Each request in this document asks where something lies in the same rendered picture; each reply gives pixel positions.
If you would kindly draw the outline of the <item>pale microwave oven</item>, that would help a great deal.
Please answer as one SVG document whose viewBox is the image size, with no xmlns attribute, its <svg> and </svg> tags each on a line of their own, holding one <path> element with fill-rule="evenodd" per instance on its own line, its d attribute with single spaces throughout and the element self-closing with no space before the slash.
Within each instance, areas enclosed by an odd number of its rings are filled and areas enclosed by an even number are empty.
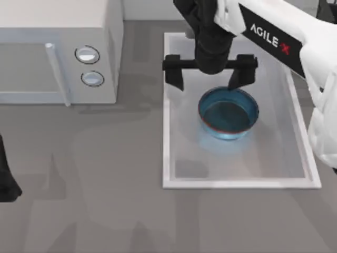
<svg viewBox="0 0 337 253">
<path fill-rule="evenodd" d="M 56 45 L 72 104 L 116 102 L 123 48 L 121 0 L 0 0 L 0 104 L 64 104 L 46 50 Z M 95 64 L 75 57 L 89 45 Z M 100 72 L 90 87 L 82 73 Z"/>
</svg>

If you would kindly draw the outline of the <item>small microwave knob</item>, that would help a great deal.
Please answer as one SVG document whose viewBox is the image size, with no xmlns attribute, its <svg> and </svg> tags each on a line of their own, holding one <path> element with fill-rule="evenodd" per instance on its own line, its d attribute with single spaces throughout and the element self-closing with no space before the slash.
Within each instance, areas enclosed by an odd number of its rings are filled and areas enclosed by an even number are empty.
<svg viewBox="0 0 337 253">
<path fill-rule="evenodd" d="M 99 87 L 104 83 L 105 78 L 100 72 L 89 71 L 86 73 L 82 73 L 81 81 L 87 86 Z"/>
</svg>

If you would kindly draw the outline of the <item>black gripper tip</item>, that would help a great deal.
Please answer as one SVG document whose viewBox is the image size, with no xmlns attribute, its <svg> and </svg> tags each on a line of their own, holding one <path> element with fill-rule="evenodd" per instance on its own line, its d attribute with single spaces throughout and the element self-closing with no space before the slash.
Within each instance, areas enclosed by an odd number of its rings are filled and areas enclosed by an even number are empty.
<svg viewBox="0 0 337 253">
<path fill-rule="evenodd" d="M 22 193 L 9 168 L 3 138 L 0 135 L 0 203 L 14 202 Z"/>
</svg>

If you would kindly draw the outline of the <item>large microwave knob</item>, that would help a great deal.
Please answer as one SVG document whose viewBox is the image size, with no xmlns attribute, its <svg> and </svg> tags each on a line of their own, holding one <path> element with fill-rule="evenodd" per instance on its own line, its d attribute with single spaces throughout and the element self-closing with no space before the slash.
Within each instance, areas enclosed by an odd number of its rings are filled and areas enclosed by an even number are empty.
<svg viewBox="0 0 337 253">
<path fill-rule="evenodd" d="M 76 59 L 83 64 L 95 64 L 100 60 L 100 53 L 92 46 L 85 45 L 74 52 Z"/>
</svg>

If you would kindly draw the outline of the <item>blue bowl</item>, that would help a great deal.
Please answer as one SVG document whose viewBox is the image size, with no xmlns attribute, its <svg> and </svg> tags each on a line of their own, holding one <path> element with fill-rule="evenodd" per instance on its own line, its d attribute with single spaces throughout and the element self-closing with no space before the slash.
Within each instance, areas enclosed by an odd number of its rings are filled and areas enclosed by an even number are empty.
<svg viewBox="0 0 337 253">
<path fill-rule="evenodd" d="M 199 99 L 197 112 L 205 132 L 225 141 L 245 136 L 260 114 L 258 103 L 251 94 L 225 86 L 206 91 Z"/>
</svg>

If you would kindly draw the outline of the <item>white sink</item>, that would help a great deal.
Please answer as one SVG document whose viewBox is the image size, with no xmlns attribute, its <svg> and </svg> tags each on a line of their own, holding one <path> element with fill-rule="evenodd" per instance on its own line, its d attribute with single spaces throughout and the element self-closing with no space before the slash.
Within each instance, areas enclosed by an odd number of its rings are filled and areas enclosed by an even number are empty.
<svg viewBox="0 0 337 253">
<path fill-rule="evenodd" d="M 208 134 L 197 112 L 200 97 L 226 85 L 230 71 L 183 72 L 185 90 L 165 84 L 163 187 L 167 189 L 321 187 L 291 71 L 248 39 L 234 39 L 230 57 L 254 54 L 256 82 L 246 86 L 260 108 L 256 125 L 242 138 Z"/>
</svg>

